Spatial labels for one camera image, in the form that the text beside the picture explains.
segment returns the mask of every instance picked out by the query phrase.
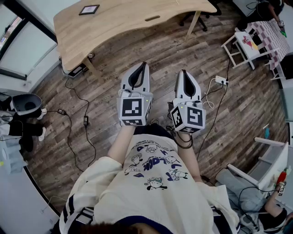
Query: desk leg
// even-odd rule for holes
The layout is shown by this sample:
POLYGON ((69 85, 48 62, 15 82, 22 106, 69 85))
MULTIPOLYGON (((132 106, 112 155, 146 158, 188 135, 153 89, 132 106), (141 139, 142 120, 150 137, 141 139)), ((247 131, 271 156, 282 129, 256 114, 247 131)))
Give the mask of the desk leg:
POLYGON ((195 15, 194 15, 194 17, 193 17, 193 19, 192 19, 191 25, 190 25, 190 27, 189 27, 189 29, 188 29, 188 32, 187 32, 187 35, 186 35, 186 37, 185 37, 185 41, 187 41, 188 38, 189 38, 189 36, 191 35, 192 30, 194 29, 195 24, 196 24, 196 22, 197 22, 197 20, 198 20, 198 17, 200 17, 200 14, 201 14, 201 11, 196 11, 196 12, 195 12, 195 15))
POLYGON ((101 76, 101 73, 98 72, 95 67, 93 66, 93 64, 91 63, 91 61, 86 58, 83 63, 87 66, 87 68, 97 77, 98 81, 103 84, 105 83, 104 79, 101 76))

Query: white t-shirt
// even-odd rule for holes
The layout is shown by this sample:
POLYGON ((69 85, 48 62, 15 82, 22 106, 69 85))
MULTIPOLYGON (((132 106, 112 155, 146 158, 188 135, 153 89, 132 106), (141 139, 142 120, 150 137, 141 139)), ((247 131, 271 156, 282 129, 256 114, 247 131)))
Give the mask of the white t-shirt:
POLYGON ((133 137, 123 166, 109 157, 96 161, 80 176, 69 197, 60 217, 63 234, 84 207, 94 207, 94 223, 149 220, 147 224, 173 234, 214 233, 210 206, 227 213, 235 228, 239 224, 225 186, 196 183, 175 142, 148 134, 133 137))

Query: wooden desk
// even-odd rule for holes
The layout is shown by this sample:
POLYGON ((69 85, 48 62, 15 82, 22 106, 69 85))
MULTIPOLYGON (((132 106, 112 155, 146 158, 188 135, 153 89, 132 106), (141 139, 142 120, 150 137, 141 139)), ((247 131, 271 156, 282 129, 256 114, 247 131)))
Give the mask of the wooden desk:
POLYGON ((216 8, 208 0, 82 0, 65 8, 54 17, 58 50, 62 64, 73 70, 82 62, 104 80, 87 59, 96 47, 110 38, 134 29, 150 27, 178 14, 196 11, 186 40, 191 34, 201 13, 216 12, 216 8), (86 5, 100 7, 93 15, 79 16, 86 5))

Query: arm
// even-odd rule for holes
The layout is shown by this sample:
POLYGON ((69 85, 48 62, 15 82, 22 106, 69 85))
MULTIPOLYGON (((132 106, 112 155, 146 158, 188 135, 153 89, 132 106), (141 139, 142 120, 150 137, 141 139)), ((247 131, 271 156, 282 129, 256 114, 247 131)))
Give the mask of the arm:
POLYGON ((275 203, 275 199, 278 196, 278 191, 281 189, 281 187, 277 186, 276 189, 277 191, 273 192, 265 204, 265 210, 273 217, 277 217, 283 211, 283 209, 277 206, 275 203))
POLYGON ((123 165, 125 161, 125 156, 127 153, 127 149, 129 147, 130 141, 134 134, 135 127, 125 127, 123 126, 120 129, 113 145, 108 151, 108 157, 114 159, 115 161, 121 163, 123 165))
MULTIPOLYGON (((180 134, 180 137, 184 141, 188 141, 190 139, 189 134, 187 133, 176 133, 176 140, 177 142, 182 146, 189 146, 190 142, 183 142, 179 137, 178 134, 180 134)), ((195 182, 202 182, 201 175, 200 175, 200 169, 198 167, 197 159, 195 156, 195 153, 193 151, 193 148, 189 149, 183 149, 180 146, 178 146, 178 155, 186 165, 188 171, 190 172, 190 175, 195 180, 195 182)))
POLYGON ((287 216, 284 226, 286 226, 289 223, 289 221, 291 221, 291 219, 293 219, 293 213, 287 216))
POLYGON ((269 3, 268 8, 269 8, 269 11, 270 11, 271 15, 273 16, 273 18, 277 21, 277 23, 279 25, 279 23, 280 23, 279 16, 276 15, 274 7, 273 7, 273 5, 271 3, 269 3))

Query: power strip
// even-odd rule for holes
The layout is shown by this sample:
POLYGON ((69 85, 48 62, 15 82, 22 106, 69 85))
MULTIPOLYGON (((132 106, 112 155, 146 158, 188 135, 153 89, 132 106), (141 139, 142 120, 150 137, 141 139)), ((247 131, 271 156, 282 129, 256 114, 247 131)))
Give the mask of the power strip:
POLYGON ((227 81, 226 78, 223 78, 223 77, 218 76, 218 75, 216 75, 216 79, 215 79, 215 81, 216 81, 217 83, 219 83, 219 84, 223 84, 223 85, 228 85, 228 84, 229 84, 229 81, 227 81))

